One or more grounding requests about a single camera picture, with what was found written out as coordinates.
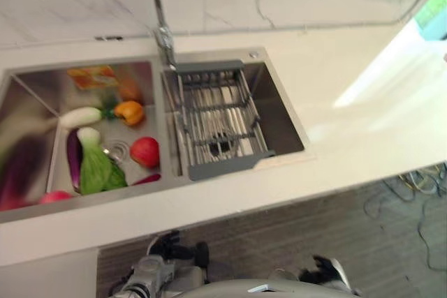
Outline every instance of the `apple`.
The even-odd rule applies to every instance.
[[[131,158],[145,167],[157,167],[160,164],[159,143],[153,137],[139,138],[131,146]]]

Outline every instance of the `white radish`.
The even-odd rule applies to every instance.
[[[94,124],[101,120],[101,111],[95,107],[81,107],[67,112],[59,121],[61,126],[67,129]]]

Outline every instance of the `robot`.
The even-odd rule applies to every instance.
[[[194,265],[176,267],[176,260],[193,260]],[[240,279],[208,283],[208,247],[179,244],[179,232],[159,237],[148,248],[124,281],[114,285],[110,298],[352,298],[342,266],[335,259],[314,256],[316,271],[304,270],[298,277],[283,269],[267,279]]]

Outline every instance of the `sink drain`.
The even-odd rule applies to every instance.
[[[233,141],[221,141],[221,139],[224,139],[226,137],[226,133],[217,133],[217,135],[213,135],[213,139],[216,140],[216,142],[211,142],[208,147],[210,148],[210,153],[217,157],[220,155],[219,153],[219,145],[221,146],[221,153],[225,154],[228,153],[231,150],[231,147],[234,145]]]
[[[103,143],[103,151],[116,163],[121,163],[129,157],[129,146],[124,141],[107,141]]]

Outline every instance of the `faucet spout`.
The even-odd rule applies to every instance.
[[[159,25],[153,30],[153,33],[159,47],[159,54],[164,65],[171,70],[175,70],[177,62],[175,60],[173,34],[166,23],[161,0],[154,0],[154,3]]]

